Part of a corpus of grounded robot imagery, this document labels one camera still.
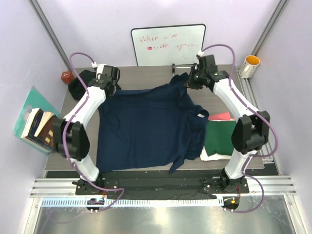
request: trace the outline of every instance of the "teal folder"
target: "teal folder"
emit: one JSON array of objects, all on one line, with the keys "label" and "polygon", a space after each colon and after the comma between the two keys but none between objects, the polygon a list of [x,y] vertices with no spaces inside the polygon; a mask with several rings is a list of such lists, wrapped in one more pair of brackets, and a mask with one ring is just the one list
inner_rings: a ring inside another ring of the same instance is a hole
[{"label": "teal folder", "polygon": [[[42,96],[35,88],[32,88],[27,96],[27,99],[24,103],[22,111],[19,114],[18,121],[16,122],[15,127],[14,127],[14,134],[18,138],[21,137],[21,134],[24,130],[24,127],[27,121],[27,117],[33,108],[40,108],[43,111],[52,112],[57,117],[59,117],[59,112],[44,98],[44,96]],[[37,150],[44,152],[41,150],[41,148],[32,145],[27,140],[24,140],[22,138],[20,139],[26,142],[27,144],[33,146]]]}]

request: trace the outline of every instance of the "green cloth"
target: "green cloth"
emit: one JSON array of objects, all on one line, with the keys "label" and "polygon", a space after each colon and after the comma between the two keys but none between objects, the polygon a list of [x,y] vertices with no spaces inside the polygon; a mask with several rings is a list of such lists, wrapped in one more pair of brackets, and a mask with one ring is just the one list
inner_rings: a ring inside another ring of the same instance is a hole
[{"label": "green cloth", "polygon": [[208,121],[206,125],[205,150],[208,156],[214,154],[232,155],[232,133],[236,121]]}]

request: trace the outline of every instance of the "red cloth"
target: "red cloth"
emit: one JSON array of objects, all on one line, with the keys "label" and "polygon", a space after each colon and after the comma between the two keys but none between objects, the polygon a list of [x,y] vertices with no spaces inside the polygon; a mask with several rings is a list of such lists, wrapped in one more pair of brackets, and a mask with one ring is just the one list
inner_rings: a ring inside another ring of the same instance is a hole
[{"label": "red cloth", "polygon": [[230,112],[209,116],[208,120],[231,120]]}]

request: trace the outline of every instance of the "book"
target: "book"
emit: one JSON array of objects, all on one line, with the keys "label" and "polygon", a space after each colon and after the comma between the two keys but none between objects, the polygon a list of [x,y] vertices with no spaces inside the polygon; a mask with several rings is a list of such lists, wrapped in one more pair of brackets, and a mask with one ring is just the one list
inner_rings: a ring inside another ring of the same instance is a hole
[{"label": "book", "polygon": [[56,115],[45,112],[40,108],[34,108],[29,114],[21,138],[32,145],[37,145],[44,152],[54,151],[52,124]]}]

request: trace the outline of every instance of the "cup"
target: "cup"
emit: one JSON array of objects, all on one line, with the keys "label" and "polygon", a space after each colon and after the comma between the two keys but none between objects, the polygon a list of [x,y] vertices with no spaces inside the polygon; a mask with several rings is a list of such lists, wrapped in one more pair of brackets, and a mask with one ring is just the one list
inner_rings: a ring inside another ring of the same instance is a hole
[{"label": "cup", "polygon": [[248,55],[239,69],[238,73],[240,77],[241,78],[252,77],[257,67],[259,66],[259,64],[260,64],[260,59],[257,56]]}]

